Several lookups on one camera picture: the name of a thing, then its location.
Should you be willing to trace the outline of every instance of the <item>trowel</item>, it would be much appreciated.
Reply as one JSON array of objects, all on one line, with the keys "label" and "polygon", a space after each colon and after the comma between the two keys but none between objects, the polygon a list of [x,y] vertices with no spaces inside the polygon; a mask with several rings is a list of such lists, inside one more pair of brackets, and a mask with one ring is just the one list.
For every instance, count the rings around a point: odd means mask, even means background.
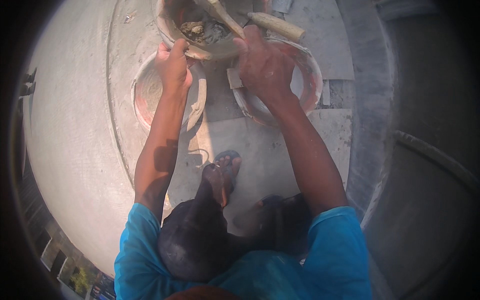
[{"label": "trowel", "polygon": [[305,30],[282,19],[263,12],[252,12],[252,0],[225,1],[225,7],[219,0],[194,1],[217,21],[225,24],[236,36],[243,39],[245,39],[243,26],[249,19],[252,19],[257,25],[270,29],[296,43],[299,43],[305,35]]}]

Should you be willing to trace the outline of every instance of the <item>foot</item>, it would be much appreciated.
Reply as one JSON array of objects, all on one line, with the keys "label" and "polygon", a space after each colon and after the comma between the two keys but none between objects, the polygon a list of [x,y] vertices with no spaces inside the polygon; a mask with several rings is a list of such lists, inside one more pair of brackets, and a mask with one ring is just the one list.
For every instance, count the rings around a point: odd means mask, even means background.
[{"label": "foot", "polygon": [[[232,178],[230,178],[229,172],[224,171],[230,163],[230,156],[222,157],[220,160],[214,162],[214,164],[220,166],[223,176],[223,192],[222,192],[222,207],[225,207],[230,198],[232,192]],[[236,157],[232,160],[232,174],[236,177],[240,170],[241,158]]]}]

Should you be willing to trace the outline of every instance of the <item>cement-covered floor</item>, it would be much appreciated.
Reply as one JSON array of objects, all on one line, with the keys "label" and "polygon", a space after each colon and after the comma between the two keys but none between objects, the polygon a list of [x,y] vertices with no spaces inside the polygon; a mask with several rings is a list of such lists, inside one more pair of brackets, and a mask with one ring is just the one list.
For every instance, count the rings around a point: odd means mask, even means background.
[{"label": "cement-covered floor", "polygon": [[[310,119],[346,185],[355,100],[352,58],[335,0],[306,9],[312,3],[295,1],[284,18],[307,30],[303,44],[329,87],[325,105],[321,102]],[[135,11],[126,24],[126,14]],[[133,110],[131,84],[159,42],[148,0],[70,0],[45,28],[30,63],[30,70],[38,71],[35,94],[24,102],[24,126],[39,189],[72,243],[112,276],[120,233],[133,204],[136,159],[146,139]],[[226,81],[228,64],[204,63],[204,115],[180,137],[168,191],[172,206],[192,198],[202,166],[215,153],[235,148],[243,165],[227,219],[266,194],[298,192],[280,132],[243,116]]]}]

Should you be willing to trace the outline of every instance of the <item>black pants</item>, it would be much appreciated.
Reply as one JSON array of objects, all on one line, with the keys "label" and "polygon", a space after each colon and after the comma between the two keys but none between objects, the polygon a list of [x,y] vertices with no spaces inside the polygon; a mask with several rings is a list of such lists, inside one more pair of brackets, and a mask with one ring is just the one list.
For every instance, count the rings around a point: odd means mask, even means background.
[{"label": "black pants", "polygon": [[195,199],[179,204],[164,220],[158,250],[174,278],[208,282],[254,250],[283,251],[299,259],[306,255],[312,216],[301,194],[263,201],[239,214],[235,225],[250,227],[244,237],[227,232],[223,209],[212,194],[202,183]]}]

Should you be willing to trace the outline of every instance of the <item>wooden handle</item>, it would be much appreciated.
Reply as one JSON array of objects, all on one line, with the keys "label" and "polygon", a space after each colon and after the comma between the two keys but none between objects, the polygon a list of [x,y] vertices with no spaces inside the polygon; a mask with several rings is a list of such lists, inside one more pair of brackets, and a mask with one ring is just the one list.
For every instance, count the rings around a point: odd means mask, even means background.
[{"label": "wooden handle", "polygon": [[[243,28],[235,22],[235,20],[228,14],[225,10],[225,7],[220,3],[218,0],[208,0],[208,3],[212,6],[212,10],[214,13],[218,15],[218,17],[223,20],[225,25],[237,36],[245,39],[245,33],[243,32]],[[214,13],[208,10],[208,13],[212,16],[216,17]]]},{"label": "wooden handle", "polygon": [[257,25],[266,29],[270,29],[271,31],[274,31],[279,35],[294,41],[295,43],[299,43],[300,40],[305,36],[305,30],[272,15],[263,12],[249,12],[248,17]]}]

